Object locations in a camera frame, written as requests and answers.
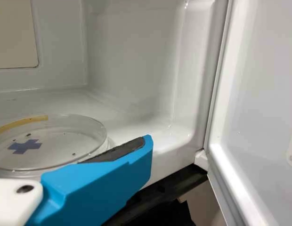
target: yellow ring stain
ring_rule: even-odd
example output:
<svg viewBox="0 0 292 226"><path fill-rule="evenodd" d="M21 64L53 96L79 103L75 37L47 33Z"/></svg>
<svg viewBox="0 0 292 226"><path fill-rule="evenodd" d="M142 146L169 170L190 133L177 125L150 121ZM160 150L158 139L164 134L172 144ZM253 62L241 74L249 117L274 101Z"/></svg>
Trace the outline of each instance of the yellow ring stain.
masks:
<svg viewBox="0 0 292 226"><path fill-rule="evenodd" d="M28 123L32 123L32 122L37 122L37 121L47 121L49 120L49 116L48 115L41 115L41 116L35 116L35 117L30 117L30 118L25 118L25 119L20 119L14 122L11 122L9 124L3 125L0 127L0 134L5 132L8 129L17 127L17 126L22 126Z"/></svg>

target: blue cross mark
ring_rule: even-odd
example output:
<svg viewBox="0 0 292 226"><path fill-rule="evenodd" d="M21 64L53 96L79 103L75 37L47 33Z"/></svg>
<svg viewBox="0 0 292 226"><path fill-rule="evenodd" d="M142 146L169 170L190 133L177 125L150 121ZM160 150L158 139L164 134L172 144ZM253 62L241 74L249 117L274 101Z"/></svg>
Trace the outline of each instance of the blue cross mark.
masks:
<svg viewBox="0 0 292 226"><path fill-rule="evenodd" d="M39 149L41 147L41 143L36 143L38 140L27 140L27 142L20 144L17 142L14 142L10 147L8 147L9 150L15 150L13 154L23 154L28 149Z"/></svg>

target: black rubber strip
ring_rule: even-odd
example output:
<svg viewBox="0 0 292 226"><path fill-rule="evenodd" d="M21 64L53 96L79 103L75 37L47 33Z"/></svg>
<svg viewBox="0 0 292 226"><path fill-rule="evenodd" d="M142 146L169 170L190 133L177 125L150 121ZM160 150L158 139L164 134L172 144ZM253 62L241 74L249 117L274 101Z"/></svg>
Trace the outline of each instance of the black rubber strip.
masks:
<svg viewBox="0 0 292 226"><path fill-rule="evenodd" d="M114 161L117 160L135 150L142 148L145 145L145 140L143 137L138 137L131 140L125 144L109 149L95 157L82 161L80 163L90 163L90 162L103 162L103 161Z"/></svg>

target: screw hole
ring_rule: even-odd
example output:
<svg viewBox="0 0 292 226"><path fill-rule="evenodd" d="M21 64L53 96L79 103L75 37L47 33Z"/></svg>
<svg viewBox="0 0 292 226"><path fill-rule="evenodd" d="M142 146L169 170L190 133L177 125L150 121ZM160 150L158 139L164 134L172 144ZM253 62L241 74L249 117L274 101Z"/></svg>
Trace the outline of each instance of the screw hole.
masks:
<svg viewBox="0 0 292 226"><path fill-rule="evenodd" d="M21 186L16 192L17 193L27 193L33 189L34 189L34 187L32 185L24 185L24 186Z"/></svg>

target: blue plastic tool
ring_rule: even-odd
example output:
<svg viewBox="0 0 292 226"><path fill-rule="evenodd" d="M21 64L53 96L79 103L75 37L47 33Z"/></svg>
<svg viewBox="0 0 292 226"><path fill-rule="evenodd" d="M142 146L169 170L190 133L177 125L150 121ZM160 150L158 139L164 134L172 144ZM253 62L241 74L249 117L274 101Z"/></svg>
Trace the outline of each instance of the blue plastic tool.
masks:
<svg viewBox="0 0 292 226"><path fill-rule="evenodd" d="M150 135L143 139L142 147L114 161L99 162L98 158L97 162L71 164L44 173L44 197L27 225L104 223L150 178L153 141Z"/></svg>

